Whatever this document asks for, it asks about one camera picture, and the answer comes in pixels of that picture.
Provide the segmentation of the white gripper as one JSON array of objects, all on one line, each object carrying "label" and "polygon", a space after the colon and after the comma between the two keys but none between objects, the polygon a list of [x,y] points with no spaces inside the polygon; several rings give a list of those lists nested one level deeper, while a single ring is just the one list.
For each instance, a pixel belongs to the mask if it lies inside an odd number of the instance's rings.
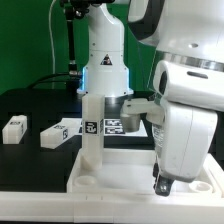
[{"label": "white gripper", "polygon": [[[161,60],[153,86],[162,108],[162,146],[153,166],[154,190],[170,195],[174,180],[191,182],[200,173],[224,111],[224,73]],[[140,115],[156,108],[145,98],[124,101],[120,120],[126,133],[137,132]]]}]

